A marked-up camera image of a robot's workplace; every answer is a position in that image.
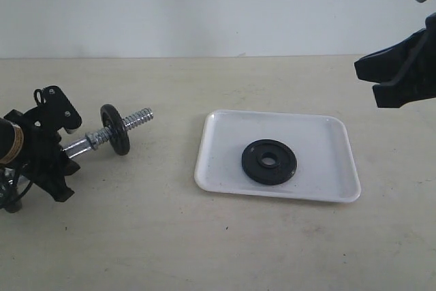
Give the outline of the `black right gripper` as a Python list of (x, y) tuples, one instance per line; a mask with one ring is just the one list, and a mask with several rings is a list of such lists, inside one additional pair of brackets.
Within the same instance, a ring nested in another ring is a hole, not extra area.
[(359, 80), (378, 83), (372, 90), (379, 108), (400, 108), (435, 97), (435, 12), (426, 17), (425, 25), (354, 63)]

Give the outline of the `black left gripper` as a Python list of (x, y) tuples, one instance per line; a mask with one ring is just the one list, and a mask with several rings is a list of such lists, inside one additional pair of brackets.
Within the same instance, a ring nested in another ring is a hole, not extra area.
[(55, 202), (65, 202), (74, 195), (65, 176), (80, 165), (62, 150), (59, 131), (44, 130), (36, 114), (37, 106), (26, 112), (13, 109), (3, 117), (3, 181), (26, 177)]

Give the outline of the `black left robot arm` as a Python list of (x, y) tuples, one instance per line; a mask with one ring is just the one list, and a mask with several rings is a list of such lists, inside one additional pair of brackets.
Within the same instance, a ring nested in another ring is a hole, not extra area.
[(32, 185), (56, 202), (73, 196), (65, 178), (80, 166), (61, 146), (59, 130), (75, 130), (81, 124), (80, 115), (71, 109), (32, 108), (26, 113), (12, 110), (1, 119), (1, 168), (14, 171), (1, 197), (1, 207), (18, 202)]

